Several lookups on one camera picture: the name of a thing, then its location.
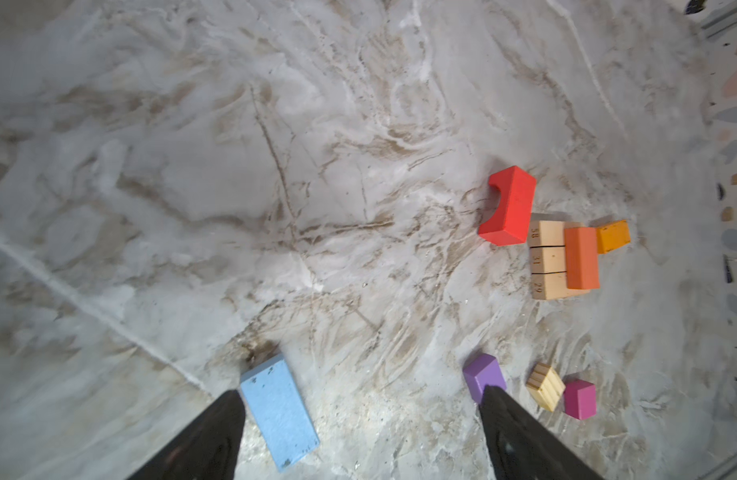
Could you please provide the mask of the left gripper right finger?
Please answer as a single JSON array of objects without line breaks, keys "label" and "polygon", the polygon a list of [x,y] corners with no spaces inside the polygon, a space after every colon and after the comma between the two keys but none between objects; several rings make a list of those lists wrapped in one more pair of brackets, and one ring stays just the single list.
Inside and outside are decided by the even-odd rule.
[{"label": "left gripper right finger", "polygon": [[486,387],[479,411],[496,478],[602,478],[505,390]]}]

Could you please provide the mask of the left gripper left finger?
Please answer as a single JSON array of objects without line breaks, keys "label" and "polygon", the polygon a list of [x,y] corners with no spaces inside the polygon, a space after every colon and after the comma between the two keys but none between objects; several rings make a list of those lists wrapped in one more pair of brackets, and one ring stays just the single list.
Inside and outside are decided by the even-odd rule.
[{"label": "left gripper left finger", "polygon": [[245,421],[240,393],[224,392],[130,480],[233,480]]}]

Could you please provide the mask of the light blue block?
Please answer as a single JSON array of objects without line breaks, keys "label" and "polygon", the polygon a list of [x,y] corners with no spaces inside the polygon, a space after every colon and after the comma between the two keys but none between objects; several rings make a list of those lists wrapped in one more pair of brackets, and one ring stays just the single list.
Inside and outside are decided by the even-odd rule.
[{"label": "light blue block", "polygon": [[284,355],[242,374],[240,391],[278,471],[318,448],[320,438]]}]

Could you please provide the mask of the natural wood block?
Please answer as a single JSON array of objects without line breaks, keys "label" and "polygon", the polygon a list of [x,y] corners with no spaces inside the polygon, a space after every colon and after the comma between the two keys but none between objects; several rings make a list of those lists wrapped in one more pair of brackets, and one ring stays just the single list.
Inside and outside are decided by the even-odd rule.
[{"label": "natural wood block", "polygon": [[530,268],[532,274],[566,272],[566,249],[564,246],[531,248]]},{"label": "natural wood block", "polygon": [[532,274],[531,289],[536,300],[557,300],[590,293],[590,290],[568,288],[566,272]]},{"label": "natural wood block", "polygon": [[564,221],[532,221],[528,235],[528,246],[530,248],[564,246],[566,244],[566,225]]}]

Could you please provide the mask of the orange-red block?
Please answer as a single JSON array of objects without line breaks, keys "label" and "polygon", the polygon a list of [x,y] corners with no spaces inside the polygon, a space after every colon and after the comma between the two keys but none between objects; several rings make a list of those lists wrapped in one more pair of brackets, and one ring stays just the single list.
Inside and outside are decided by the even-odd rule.
[{"label": "orange-red block", "polygon": [[599,262],[596,230],[568,228],[565,234],[567,285],[569,289],[599,289]]}]

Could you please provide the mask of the red block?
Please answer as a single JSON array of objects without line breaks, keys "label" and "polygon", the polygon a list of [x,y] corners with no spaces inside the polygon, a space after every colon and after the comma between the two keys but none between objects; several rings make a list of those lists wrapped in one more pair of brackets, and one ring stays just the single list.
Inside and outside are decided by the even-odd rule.
[{"label": "red block", "polygon": [[496,212],[478,230],[480,238],[496,245],[527,242],[537,180],[518,166],[494,173],[489,186],[500,194]]}]

